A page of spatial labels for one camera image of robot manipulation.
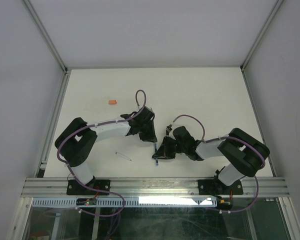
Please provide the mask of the dark blue barrel pen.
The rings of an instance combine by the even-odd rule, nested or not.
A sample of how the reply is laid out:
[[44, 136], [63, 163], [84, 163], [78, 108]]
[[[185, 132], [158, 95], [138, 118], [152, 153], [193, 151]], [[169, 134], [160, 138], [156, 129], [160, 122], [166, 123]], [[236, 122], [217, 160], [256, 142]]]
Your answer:
[[159, 160], [157, 158], [157, 151], [158, 151], [158, 147], [157, 147], [157, 142], [154, 143], [154, 160], [155, 160], [155, 166], [158, 167], [159, 166]]

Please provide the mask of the white blue end pen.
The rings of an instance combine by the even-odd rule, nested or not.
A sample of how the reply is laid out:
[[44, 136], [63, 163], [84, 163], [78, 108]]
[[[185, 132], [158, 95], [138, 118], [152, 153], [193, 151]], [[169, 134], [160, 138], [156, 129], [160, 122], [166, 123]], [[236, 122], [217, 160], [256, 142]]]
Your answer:
[[116, 152], [115, 154], [117, 156], [121, 157], [121, 158], [124, 158], [124, 159], [128, 160], [128, 161], [132, 161], [132, 159], [130, 157], [128, 157], [128, 156], [126, 156], [126, 155], [124, 155], [124, 154], [122, 154], [120, 152]]

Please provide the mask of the orange pen cap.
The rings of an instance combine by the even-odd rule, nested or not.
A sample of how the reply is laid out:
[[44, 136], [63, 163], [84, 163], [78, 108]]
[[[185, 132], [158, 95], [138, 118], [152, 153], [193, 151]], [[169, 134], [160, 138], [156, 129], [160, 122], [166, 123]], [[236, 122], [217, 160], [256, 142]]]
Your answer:
[[108, 104], [109, 105], [116, 105], [118, 102], [116, 100], [109, 100]]

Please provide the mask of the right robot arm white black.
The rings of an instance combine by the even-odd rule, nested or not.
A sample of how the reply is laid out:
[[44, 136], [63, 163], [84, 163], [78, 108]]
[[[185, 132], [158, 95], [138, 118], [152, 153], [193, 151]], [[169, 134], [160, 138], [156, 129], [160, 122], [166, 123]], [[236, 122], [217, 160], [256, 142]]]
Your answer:
[[217, 172], [213, 187], [220, 194], [231, 189], [235, 181], [244, 177], [255, 177], [266, 165], [270, 155], [269, 148], [240, 128], [222, 137], [207, 141], [196, 140], [186, 129], [180, 126], [172, 131], [167, 127], [160, 147], [152, 155], [155, 160], [172, 160], [176, 154], [185, 154], [192, 161], [203, 161], [214, 157], [225, 157], [229, 164]]

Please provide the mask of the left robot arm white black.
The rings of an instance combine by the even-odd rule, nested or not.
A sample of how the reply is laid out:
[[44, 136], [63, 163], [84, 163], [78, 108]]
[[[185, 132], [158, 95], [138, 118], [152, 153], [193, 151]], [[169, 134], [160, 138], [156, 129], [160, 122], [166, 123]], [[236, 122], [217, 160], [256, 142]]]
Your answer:
[[155, 143], [157, 137], [154, 128], [155, 113], [148, 107], [118, 118], [88, 124], [77, 117], [55, 140], [57, 158], [64, 163], [73, 175], [77, 188], [83, 194], [90, 194], [95, 188], [95, 176], [90, 171], [86, 160], [95, 143], [114, 137], [139, 135], [143, 142]]

